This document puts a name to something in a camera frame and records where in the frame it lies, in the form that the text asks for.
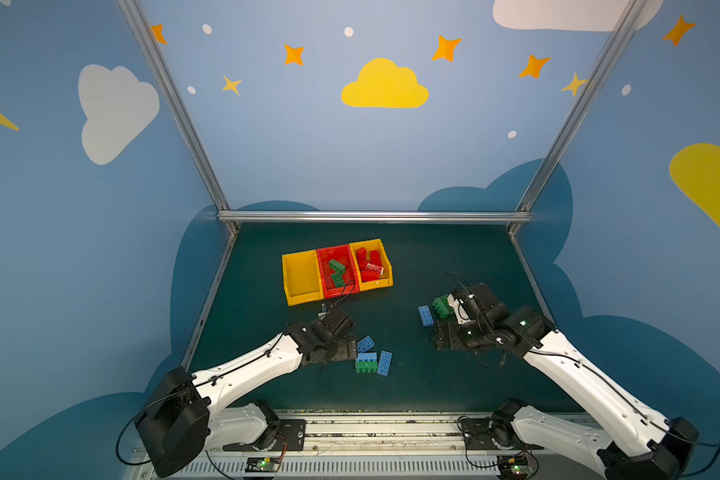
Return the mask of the red bin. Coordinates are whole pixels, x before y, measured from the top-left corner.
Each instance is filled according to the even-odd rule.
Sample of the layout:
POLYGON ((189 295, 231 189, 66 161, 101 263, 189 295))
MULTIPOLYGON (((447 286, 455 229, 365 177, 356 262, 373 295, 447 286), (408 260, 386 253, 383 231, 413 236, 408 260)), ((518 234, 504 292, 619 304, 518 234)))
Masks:
POLYGON ((359 292, 355 258, 347 244, 317 249, 316 253, 326 299, 359 292))

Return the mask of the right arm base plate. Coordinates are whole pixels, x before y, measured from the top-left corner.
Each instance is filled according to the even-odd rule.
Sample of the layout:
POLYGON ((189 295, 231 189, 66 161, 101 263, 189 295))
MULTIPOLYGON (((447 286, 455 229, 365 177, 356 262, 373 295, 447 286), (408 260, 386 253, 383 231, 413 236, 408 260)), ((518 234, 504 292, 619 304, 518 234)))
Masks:
POLYGON ((467 450, 540 449, 538 445, 522 442, 511 425, 504 420, 460 416, 456 424, 467 450))

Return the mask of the yellow bin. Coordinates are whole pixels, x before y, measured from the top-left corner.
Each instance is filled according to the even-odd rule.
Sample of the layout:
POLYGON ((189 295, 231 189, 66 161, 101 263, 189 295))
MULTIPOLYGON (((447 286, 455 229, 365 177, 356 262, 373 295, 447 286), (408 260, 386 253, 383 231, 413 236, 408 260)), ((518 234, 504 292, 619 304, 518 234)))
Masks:
POLYGON ((325 298, 315 250, 282 256, 283 288, 289 306, 325 298))
POLYGON ((380 239, 350 243, 349 247, 361 292, 393 286, 392 265, 380 239))

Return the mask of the red lego brick top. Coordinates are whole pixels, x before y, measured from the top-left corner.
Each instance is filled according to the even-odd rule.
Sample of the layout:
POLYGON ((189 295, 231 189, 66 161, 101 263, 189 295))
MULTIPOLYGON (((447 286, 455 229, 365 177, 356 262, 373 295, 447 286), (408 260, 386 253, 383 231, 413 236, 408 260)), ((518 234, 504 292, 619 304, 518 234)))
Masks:
POLYGON ((358 267, 361 270, 367 270, 368 264, 370 263, 370 254, 368 253, 366 248, 359 248, 356 251, 356 259, 358 267))

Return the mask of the green lego brick studs side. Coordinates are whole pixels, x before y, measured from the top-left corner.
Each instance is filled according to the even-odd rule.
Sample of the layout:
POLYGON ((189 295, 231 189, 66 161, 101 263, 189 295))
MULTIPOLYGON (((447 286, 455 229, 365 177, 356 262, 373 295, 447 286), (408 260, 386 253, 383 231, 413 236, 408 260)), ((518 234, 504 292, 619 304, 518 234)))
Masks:
POLYGON ((447 319, 454 314, 449 302, 449 295, 436 297, 432 302, 432 307, 440 319, 447 319))

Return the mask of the large red lego brick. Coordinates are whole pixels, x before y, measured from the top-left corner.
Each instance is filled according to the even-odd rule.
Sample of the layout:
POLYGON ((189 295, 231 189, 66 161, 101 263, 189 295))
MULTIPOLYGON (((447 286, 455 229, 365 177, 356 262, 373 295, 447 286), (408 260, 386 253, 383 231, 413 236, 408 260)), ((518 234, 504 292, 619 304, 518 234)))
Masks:
POLYGON ((383 267, 379 267, 373 264, 368 264, 367 270, 360 270, 360 276, 362 282, 375 282, 381 280, 385 273, 383 267))

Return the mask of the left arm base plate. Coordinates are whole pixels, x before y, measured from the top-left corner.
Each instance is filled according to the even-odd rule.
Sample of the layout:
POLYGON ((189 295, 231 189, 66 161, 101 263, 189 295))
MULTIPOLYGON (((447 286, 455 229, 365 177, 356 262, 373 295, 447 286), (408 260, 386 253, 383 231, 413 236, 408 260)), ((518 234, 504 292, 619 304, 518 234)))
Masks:
POLYGON ((307 422, 304 419, 280 420, 277 430, 268 427, 262 437, 253 444, 227 444, 223 446, 223 450, 225 452, 274 452, 287 447, 288 452, 300 452, 304 449, 306 425, 307 422))

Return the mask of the blue lego brick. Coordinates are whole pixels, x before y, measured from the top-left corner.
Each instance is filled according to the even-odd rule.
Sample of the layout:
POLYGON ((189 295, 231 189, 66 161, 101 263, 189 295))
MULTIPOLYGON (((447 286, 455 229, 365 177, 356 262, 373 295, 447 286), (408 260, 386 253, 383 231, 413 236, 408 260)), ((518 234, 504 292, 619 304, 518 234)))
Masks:
POLYGON ((430 308, 427 305, 421 305, 418 307, 418 315, 423 327, 431 327, 434 325, 435 320, 432 316, 430 308))
POLYGON ((389 351, 382 350, 379 359, 376 373, 378 375, 387 377, 390 373, 393 355, 389 351))
POLYGON ((370 336, 366 336, 357 342, 357 352, 366 353, 370 352, 375 346, 375 342, 370 336))

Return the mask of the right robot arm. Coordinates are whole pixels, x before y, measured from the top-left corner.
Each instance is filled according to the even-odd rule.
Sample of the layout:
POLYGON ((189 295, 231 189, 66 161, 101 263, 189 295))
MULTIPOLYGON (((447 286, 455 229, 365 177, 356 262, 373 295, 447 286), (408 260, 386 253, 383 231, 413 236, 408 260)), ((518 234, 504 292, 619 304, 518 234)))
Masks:
POLYGON ((542 372, 596 422, 587 427, 517 400, 492 415, 463 420, 464 440, 476 448, 548 449, 605 479, 679 479, 689 464, 698 430, 682 417, 669 419, 639 401, 593 365, 544 315, 530 307, 514 313, 503 305, 473 314, 464 323, 439 320, 440 350, 480 351, 496 347, 542 372))

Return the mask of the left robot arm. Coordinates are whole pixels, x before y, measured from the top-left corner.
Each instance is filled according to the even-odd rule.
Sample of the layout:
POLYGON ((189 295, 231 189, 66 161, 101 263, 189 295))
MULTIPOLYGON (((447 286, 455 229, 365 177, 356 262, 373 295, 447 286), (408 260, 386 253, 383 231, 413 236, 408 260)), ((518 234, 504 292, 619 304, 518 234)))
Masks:
POLYGON ((340 315, 286 327, 261 347, 225 364, 189 373, 166 373, 134 425, 159 478, 169 477, 198 455, 228 445, 267 450, 276 443, 281 420, 264 401, 223 411, 265 383, 306 365, 357 358, 349 331, 354 321, 340 315))

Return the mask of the dark green lego brick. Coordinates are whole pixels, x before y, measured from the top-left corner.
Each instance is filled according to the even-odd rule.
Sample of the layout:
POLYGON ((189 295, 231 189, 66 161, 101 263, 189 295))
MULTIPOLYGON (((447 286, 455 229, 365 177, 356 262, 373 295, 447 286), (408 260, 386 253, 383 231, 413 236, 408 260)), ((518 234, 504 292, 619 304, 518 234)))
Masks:
POLYGON ((334 272, 339 272, 342 275, 346 272, 346 266, 335 259, 331 259, 328 265, 334 272))

